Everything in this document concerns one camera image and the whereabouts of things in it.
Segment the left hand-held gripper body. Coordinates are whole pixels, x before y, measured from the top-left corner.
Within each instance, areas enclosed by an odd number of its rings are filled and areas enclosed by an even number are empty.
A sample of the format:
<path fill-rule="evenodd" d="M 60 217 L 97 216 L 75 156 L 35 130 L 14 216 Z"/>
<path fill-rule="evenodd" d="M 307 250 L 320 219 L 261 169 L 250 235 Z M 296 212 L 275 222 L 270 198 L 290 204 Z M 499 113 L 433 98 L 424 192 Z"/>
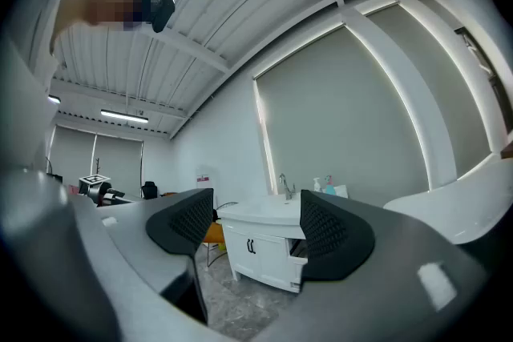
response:
<path fill-rule="evenodd" d="M 123 203 L 125 193 L 114 189 L 111 179 L 102 175 L 89 175 L 79 179 L 79 194 L 88 196 L 97 207 Z"/>

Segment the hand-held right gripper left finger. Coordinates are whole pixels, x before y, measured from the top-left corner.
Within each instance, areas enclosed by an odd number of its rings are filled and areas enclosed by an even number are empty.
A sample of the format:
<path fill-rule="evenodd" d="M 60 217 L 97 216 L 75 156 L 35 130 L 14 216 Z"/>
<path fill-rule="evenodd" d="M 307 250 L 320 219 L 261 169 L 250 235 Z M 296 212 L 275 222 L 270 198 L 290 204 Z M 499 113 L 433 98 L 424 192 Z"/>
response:
<path fill-rule="evenodd" d="M 85 195 L 70 197 L 77 221 L 90 220 L 158 295 L 202 324 L 208 323 L 195 255 L 213 217 L 211 188 L 97 207 Z"/>

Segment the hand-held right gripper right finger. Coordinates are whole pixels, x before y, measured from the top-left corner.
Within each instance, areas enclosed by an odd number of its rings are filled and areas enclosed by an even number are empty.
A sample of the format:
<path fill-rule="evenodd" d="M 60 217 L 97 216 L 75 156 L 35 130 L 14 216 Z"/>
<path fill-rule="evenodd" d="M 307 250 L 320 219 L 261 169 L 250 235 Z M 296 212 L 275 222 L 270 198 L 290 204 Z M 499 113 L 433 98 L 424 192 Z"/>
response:
<path fill-rule="evenodd" d="M 305 190 L 300 226 L 299 296 L 260 341 L 454 340 L 488 280 L 460 247 L 395 211 Z"/>

